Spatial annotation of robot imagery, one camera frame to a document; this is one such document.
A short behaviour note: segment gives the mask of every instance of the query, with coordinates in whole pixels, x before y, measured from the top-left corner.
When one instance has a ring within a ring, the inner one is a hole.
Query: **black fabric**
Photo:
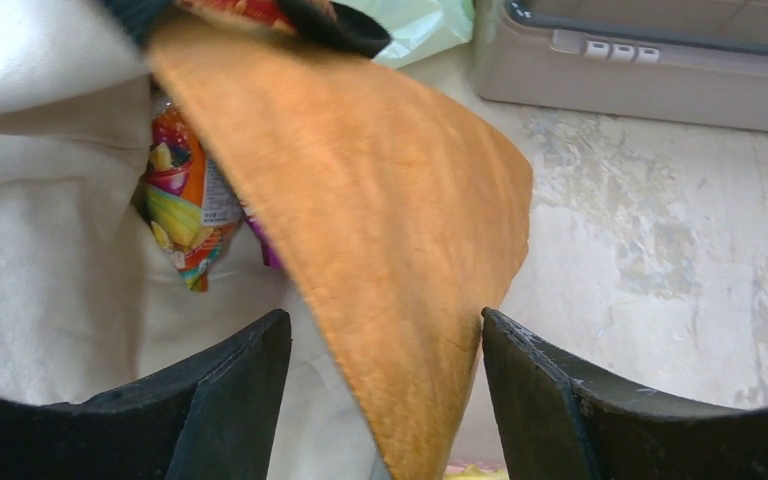
[[[83,404],[0,399],[0,478],[266,478],[290,360],[276,310],[224,342]]]
[[[276,4],[300,36],[320,45],[372,58],[390,44],[384,27],[346,5],[332,2],[337,14],[334,22],[307,0],[276,0]]]
[[[154,23],[172,6],[173,0],[98,0],[113,15],[125,33],[143,47]]]
[[[484,311],[484,364],[512,480],[768,479],[768,408],[659,392]]]
[[[140,47],[172,0],[99,0]],[[307,0],[276,0],[299,35],[320,45],[372,58],[390,43],[390,34],[374,19],[351,7],[333,3],[337,21]]]

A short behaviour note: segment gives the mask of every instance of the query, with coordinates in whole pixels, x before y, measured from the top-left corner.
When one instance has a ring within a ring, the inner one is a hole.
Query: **gray plastic container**
[[[473,79],[486,99],[768,131],[768,43],[681,22],[550,16],[517,0],[479,0],[476,13]]]

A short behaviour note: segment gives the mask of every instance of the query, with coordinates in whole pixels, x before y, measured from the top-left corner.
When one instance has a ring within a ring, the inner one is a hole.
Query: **product label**
[[[237,223],[243,218],[243,209],[234,190],[222,175],[219,167],[207,158],[207,171],[204,181],[204,200],[201,205],[201,224],[205,227],[218,227],[228,223]]]

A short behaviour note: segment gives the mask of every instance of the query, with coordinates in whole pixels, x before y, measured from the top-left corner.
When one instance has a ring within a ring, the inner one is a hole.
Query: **yellow item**
[[[151,231],[154,233],[154,239],[157,240],[157,245],[163,250],[169,250],[172,248],[172,240],[169,239],[169,235],[163,230],[163,227],[158,225],[154,220],[151,221]]]
[[[169,151],[169,147],[165,143],[154,147],[149,156],[151,162],[151,168],[155,172],[163,172],[165,170],[172,169],[172,152]]]
[[[149,186],[146,190],[146,209],[151,218],[178,245],[189,246],[203,229],[201,210],[186,200]]]
[[[495,472],[482,472],[475,465],[470,465],[460,473],[447,473],[444,480],[510,480],[508,472],[497,470]]]
[[[195,250],[199,245],[205,242],[210,236],[213,235],[213,229],[210,227],[204,227],[193,237],[192,241],[187,245],[190,249]]]

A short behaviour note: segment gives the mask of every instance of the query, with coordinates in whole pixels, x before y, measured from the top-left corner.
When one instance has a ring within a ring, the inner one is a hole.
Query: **snack bag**
[[[207,269],[243,210],[181,112],[161,92],[154,97],[153,142],[142,179],[144,216],[187,287],[203,292]]]

